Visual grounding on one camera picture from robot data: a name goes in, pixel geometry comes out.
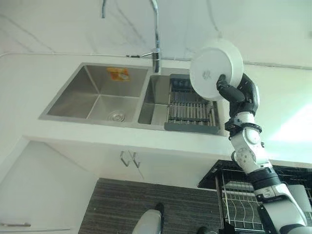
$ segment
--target faucet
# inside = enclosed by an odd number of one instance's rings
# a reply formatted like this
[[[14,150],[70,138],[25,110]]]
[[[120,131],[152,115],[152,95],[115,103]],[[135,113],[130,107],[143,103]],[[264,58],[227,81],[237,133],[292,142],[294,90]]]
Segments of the faucet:
[[[156,0],[150,0],[150,3],[152,5],[153,11],[154,11],[155,45],[156,45],[156,47],[154,49],[152,49],[151,52],[146,53],[146,54],[142,55],[141,57],[152,55],[153,71],[154,71],[154,73],[160,73],[161,56],[160,56],[160,40],[159,40],[159,31],[158,31],[159,12],[158,12],[157,1]]]

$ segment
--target orange label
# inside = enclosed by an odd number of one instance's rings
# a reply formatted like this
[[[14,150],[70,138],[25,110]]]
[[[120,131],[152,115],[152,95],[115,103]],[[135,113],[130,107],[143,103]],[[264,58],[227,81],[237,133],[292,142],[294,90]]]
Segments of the orange label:
[[[111,79],[115,81],[129,81],[129,74],[127,68],[108,67],[106,69],[111,75]]]

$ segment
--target black shoe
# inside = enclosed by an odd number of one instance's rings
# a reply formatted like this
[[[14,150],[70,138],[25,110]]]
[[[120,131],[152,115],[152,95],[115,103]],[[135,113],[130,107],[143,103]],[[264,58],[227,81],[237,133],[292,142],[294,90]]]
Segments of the black shoe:
[[[208,234],[208,228],[206,227],[199,228],[197,234]]]
[[[160,226],[160,233],[163,234],[164,233],[164,222],[165,222],[165,218],[164,218],[164,211],[165,211],[165,207],[162,203],[158,203],[155,206],[155,210],[159,211],[161,213],[161,226]]]
[[[161,213],[161,217],[164,216],[164,211],[165,211],[165,208],[164,208],[164,205],[162,203],[158,203],[156,206],[155,206],[155,210],[159,211]]]

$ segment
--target dish rack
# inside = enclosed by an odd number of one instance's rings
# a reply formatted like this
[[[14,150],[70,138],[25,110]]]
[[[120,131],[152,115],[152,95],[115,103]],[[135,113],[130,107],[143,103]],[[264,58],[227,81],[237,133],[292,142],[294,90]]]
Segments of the dish rack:
[[[217,103],[199,96],[188,75],[170,76],[165,130],[217,134],[220,129]]]
[[[274,166],[274,169],[288,185],[304,185],[312,204],[312,169],[284,166]],[[261,202],[256,200],[253,186],[246,181],[245,173],[235,163],[219,160],[198,187],[217,190],[222,228],[226,221],[239,233],[265,233],[257,212]],[[305,212],[305,215],[308,226],[312,226],[312,213]]]

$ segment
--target white plate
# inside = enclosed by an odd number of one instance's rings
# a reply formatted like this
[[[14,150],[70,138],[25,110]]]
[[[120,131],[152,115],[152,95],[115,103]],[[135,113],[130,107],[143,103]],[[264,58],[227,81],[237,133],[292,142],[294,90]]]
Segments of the white plate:
[[[216,39],[208,42],[193,57],[190,80],[194,90],[204,99],[220,100],[222,97],[216,89],[220,75],[225,74],[227,82],[237,87],[243,70],[239,50],[227,40]]]

